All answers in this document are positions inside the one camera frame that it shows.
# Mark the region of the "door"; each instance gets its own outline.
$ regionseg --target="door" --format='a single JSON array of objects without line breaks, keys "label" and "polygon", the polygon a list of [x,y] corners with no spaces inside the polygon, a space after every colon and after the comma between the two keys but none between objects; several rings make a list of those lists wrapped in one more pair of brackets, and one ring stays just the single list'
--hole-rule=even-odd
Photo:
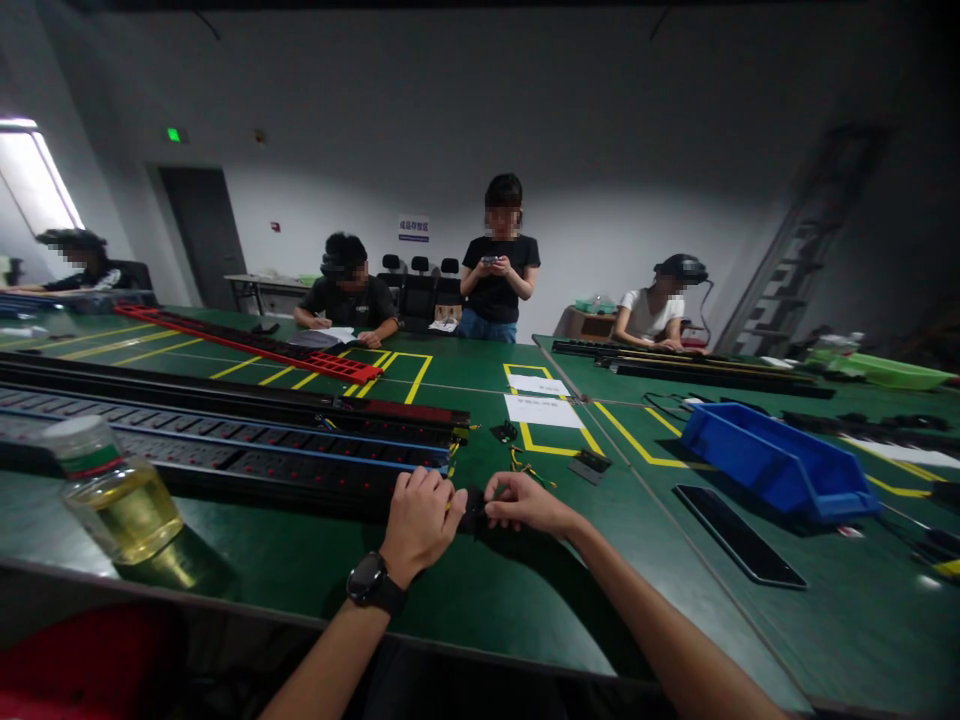
[{"label": "door", "polygon": [[247,272],[227,181],[219,168],[158,168],[204,307],[236,311],[224,275]]}]

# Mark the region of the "red power strip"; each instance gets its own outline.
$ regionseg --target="red power strip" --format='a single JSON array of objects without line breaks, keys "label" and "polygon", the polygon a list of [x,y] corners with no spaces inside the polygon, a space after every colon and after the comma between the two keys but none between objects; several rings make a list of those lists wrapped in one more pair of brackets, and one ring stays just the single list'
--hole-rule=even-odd
[{"label": "red power strip", "polygon": [[226,345],[253,355],[270,358],[320,375],[328,375],[354,385],[363,385],[383,373],[382,368],[373,367],[373,365],[339,358],[319,350],[289,345],[273,338],[265,338],[243,330],[235,330],[226,325],[195,320],[194,318],[167,312],[163,308],[152,308],[145,305],[118,305],[113,310],[119,315],[126,315],[134,320],[168,327],[187,335],[196,335],[219,345]]}]

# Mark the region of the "green workbench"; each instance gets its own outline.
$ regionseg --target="green workbench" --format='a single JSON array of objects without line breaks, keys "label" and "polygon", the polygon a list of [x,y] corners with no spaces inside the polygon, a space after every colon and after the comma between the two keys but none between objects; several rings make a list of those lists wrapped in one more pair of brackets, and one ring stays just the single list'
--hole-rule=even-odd
[{"label": "green workbench", "polygon": [[[244,329],[257,320],[177,310]],[[291,322],[279,322],[276,337],[295,331]],[[556,482],[557,496],[588,517],[776,702],[803,712],[809,709],[808,696],[820,705],[906,714],[924,710],[946,692],[945,680],[954,667],[950,653],[958,647],[957,623],[946,613],[948,604],[956,605],[956,589],[922,582],[924,575],[907,558],[905,546],[873,521],[863,524],[863,540],[835,533],[800,538],[755,508],[742,506],[720,473],[688,467],[696,466],[696,459],[679,445],[673,429],[642,406],[647,390],[668,394],[688,388],[618,378],[593,368],[589,359],[552,356],[535,346],[411,335],[391,338],[382,352],[352,351],[351,358],[387,368],[382,379],[357,388],[272,361],[251,361],[252,356],[239,351],[127,318],[58,315],[45,318],[44,324],[53,333],[78,337],[0,338],[0,351],[37,347],[46,356],[81,362],[469,410],[484,428],[472,432],[470,444],[457,453],[453,479],[458,486],[483,485],[493,472],[509,467],[509,452],[487,432],[506,418],[500,397],[509,392],[505,366],[511,366],[510,372],[553,377],[562,371],[594,400],[576,406],[586,430],[531,426],[522,438],[528,447],[522,459]],[[866,393],[873,404],[865,409],[857,404],[859,396],[848,403],[848,390]],[[716,389],[699,391],[711,396]],[[960,417],[955,401],[950,403],[952,395],[911,393],[890,399],[866,387],[844,388],[842,394],[840,403],[839,396],[833,401],[768,394],[743,399],[771,412],[791,407],[835,415],[849,408]],[[815,409],[815,403],[831,410]],[[896,413],[886,408],[896,408]],[[597,488],[566,470],[569,455],[590,444],[613,462]],[[864,459],[868,472],[889,487],[917,492],[929,485],[889,463]],[[679,482],[725,492],[795,564],[810,590],[776,590],[748,581],[675,499],[671,488]],[[336,611],[347,571],[383,535],[381,527],[180,498],[191,532],[121,576],[61,509],[58,487],[52,479],[3,474],[7,531],[0,539],[0,562],[90,582],[124,583],[139,592],[186,601],[226,603],[312,626],[322,626]],[[883,488],[878,493],[890,500]],[[942,524],[955,520],[929,502],[891,497],[918,518]],[[579,561],[534,533],[495,533],[483,541],[459,538],[417,582],[391,631],[443,651],[492,655],[560,673],[654,680]]]}]

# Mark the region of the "man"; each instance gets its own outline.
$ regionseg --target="man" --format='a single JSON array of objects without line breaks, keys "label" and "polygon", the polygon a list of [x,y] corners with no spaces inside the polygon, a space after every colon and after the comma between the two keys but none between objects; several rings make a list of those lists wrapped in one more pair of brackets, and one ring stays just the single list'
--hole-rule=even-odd
[{"label": "man", "polygon": [[708,282],[706,267],[693,255],[677,254],[653,270],[653,285],[623,296],[611,338],[634,347],[704,353],[700,348],[683,347],[680,325],[685,310],[683,291],[688,285]]},{"label": "man", "polygon": [[[524,524],[573,546],[680,717],[784,720],[786,716],[763,690],[644,580],[596,528],[536,481],[522,473],[497,473],[487,483],[484,499],[491,528],[499,524],[519,530]],[[436,563],[453,542],[466,505],[467,491],[454,492],[453,483],[436,470],[418,467],[413,473],[400,473],[380,552],[366,555],[351,573],[349,598],[260,720],[327,720],[343,715],[392,614],[403,607],[413,579]],[[498,697],[497,690],[478,688],[477,692],[492,697],[491,704],[502,703],[502,708],[509,709],[509,698]],[[403,708],[396,710],[402,717]]]},{"label": "man", "polygon": [[490,233],[470,243],[463,259],[460,294],[467,301],[457,332],[474,340],[517,341],[520,300],[533,297],[540,250],[519,234],[523,186],[513,173],[497,175],[487,188],[485,222]]},{"label": "man", "polygon": [[[327,238],[318,278],[293,311],[298,325],[323,330],[333,325],[374,327],[357,341],[376,349],[400,329],[390,288],[367,272],[367,251],[356,235],[334,233]],[[318,313],[326,311],[326,317]]]},{"label": "man", "polygon": [[83,270],[44,285],[4,288],[7,292],[72,293],[78,290],[129,290],[136,287],[129,273],[107,258],[107,241],[96,233],[77,228],[47,230],[37,236],[37,242],[59,250],[67,261]]}]

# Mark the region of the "blue plastic bin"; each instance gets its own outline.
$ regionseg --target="blue plastic bin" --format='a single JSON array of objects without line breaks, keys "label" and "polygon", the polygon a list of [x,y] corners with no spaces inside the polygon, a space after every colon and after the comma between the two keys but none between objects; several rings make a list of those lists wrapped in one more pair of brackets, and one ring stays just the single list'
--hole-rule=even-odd
[{"label": "blue plastic bin", "polygon": [[739,403],[697,405],[680,440],[783,513],[838,524],[880,512],[852,453]]}]

